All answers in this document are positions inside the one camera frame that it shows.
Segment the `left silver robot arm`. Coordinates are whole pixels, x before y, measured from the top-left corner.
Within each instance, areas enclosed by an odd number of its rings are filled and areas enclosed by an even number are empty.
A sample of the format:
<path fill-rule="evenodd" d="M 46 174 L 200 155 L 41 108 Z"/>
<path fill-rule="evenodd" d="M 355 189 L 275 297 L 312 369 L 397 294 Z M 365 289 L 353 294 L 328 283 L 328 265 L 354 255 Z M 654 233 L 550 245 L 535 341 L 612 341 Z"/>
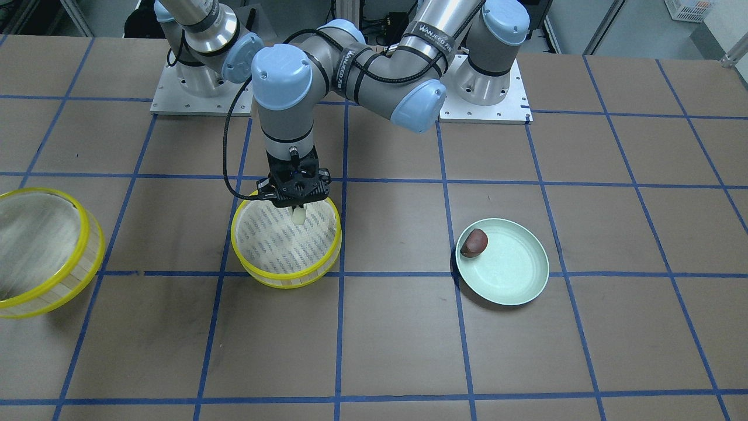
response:
<path fill-rule="evenodd" d="M 518 1 L 419 1 L 392 53 L 374 51 L 345 19 L 297 32 L 297 45 L 288 39 L 262 48 L 249 81 L 269 175 L 249 199 L 301 208 L 328 197 L 330 173 L 318 162 L 313 113 L 327 94 L 424 133 L 452 96 L 482 108 L 502 102 L 530 29 Z"/>

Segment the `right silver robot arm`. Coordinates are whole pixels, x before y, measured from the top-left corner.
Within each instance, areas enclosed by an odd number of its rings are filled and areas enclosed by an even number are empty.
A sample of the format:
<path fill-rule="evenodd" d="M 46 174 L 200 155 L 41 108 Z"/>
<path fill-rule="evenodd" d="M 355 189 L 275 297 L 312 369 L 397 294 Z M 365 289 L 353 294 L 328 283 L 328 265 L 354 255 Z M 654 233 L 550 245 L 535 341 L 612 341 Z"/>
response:
<path fill-rule="evenodd" d="M 193 98 L 217 98 L 230 86 L 250 86 L 261 37 L 219 1 L 156 1 L 155 18 L 170 45 L 167 66 L 179 90 Z"/>

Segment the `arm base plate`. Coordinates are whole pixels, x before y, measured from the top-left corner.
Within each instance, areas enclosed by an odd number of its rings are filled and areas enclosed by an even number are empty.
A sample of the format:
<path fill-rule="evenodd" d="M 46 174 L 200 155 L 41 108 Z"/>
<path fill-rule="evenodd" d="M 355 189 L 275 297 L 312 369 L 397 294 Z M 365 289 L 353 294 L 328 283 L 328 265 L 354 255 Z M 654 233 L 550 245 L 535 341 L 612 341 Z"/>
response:
<path fill-rule="evenodd" d="M 225 116 L 240 87 L 206 66 L 166 64 L 150 111 L 155 115 Z"/>
<path fill-rule="evenodd" d="M 439 120 L 451 123 L 520 123 L 534 120 L 518 60 L 508 74 L 489 77 L 468 63 L 470 55 L 458 54 L 441 78 L 447 97 Z"/>

